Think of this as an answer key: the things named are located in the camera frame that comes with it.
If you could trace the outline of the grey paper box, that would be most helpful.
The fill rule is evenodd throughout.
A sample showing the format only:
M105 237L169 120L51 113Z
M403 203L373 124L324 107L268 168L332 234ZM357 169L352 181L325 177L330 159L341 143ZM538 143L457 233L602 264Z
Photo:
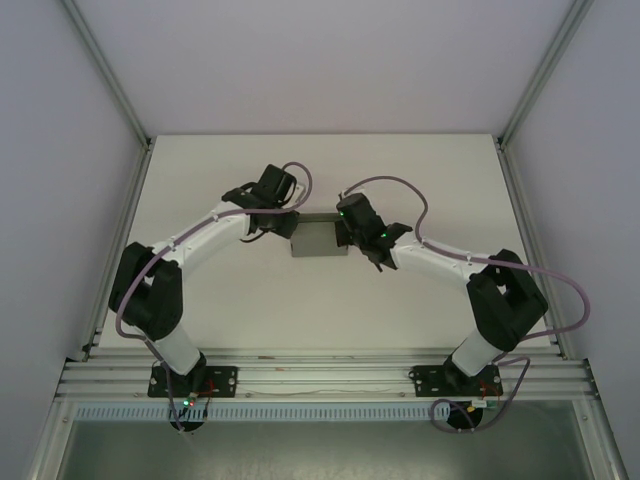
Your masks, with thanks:
M301 213L290 238L293 258L339 257L348 254L338 245L338 213Z

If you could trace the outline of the grey metal panel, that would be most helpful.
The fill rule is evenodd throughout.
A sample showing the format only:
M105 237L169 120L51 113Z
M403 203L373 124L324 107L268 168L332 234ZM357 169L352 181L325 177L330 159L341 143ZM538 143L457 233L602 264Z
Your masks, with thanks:
M517 409L479 435L425 422L80 422L60 480L595 480L572 417Z

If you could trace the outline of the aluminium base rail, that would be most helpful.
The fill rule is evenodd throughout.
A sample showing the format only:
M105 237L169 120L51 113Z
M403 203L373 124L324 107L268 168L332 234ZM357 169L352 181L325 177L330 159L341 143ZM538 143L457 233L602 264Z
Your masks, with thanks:
M409 371L417 365L440 365L442 349L260 355L252 351L207 350L214 366L238 369L237 400L385 401L415 398ZM507 356L501 367L505 390L519 389L519 400L582 400L600 396L590 365L570 360L557 347L524 348ZM152 357L140 349L96 348L85 361L68 362L54 394L57 400L141 400L145 397Z

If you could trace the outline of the aluminium side rail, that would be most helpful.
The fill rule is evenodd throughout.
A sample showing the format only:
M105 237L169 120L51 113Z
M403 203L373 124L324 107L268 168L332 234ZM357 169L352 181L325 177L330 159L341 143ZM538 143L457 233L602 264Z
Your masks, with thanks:
M126 241L135 217L155 142L156 138L151 138L147 145L142 148L133 170L131 182L125 191L115 233L110 244L103 273L100 276L97 297L91 309L85 332L82 334L82 345L79 351L79 359L81 362L89 359L96 335L101 331L107 317L109 294L121 253L126 246Z
M533 220L525 198L524 190L519 180L515 167L512 165L506 151L498 139L494 138L494 146L498 156L502 175L508 190L508 195L516 217L518 230L524 246L527 263L538 267L546 267L544 255L537 242L537 234L534 231ZM558 329L565 326L564 313L560 305L558 294L563 282L546 274L534 273L541 292L545 295L549 310L545 316L547 329Z

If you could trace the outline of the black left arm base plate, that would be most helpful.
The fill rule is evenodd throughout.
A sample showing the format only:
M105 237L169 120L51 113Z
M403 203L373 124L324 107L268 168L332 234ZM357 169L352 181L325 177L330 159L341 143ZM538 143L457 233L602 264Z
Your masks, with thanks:
M234 398L236 394L238 368L234 366L205 366L198 372L181 376L170 372L173 396L186 398L191 393L213 398ZM167 398L169 392L166 371L162 366L151 369L147 396Z

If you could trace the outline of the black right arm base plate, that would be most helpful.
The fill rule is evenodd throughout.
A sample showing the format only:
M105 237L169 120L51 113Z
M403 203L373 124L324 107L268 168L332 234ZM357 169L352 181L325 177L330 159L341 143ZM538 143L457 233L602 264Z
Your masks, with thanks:
M445 365L417 365L408 374L417 397L486 397L501 396L503 387L496 365L485 366L468 377Z

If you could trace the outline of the aluminium corner post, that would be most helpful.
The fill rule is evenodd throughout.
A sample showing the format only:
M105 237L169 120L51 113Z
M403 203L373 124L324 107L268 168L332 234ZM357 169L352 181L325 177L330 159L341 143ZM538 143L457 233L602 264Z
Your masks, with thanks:
M563 20L552 36L540 62L512 111L506 126L497 137L497 142L501 150L504 150L511 143L524 124L594 4L594 1L595 0L571 1Z
M151 137L139 119L85 15L79 8L77 0L57 1L64 10L66 17L70 21L91 62L97 68L99 77L103 81L112 101L125 120L132 135L145 150L148 150L152 142Z

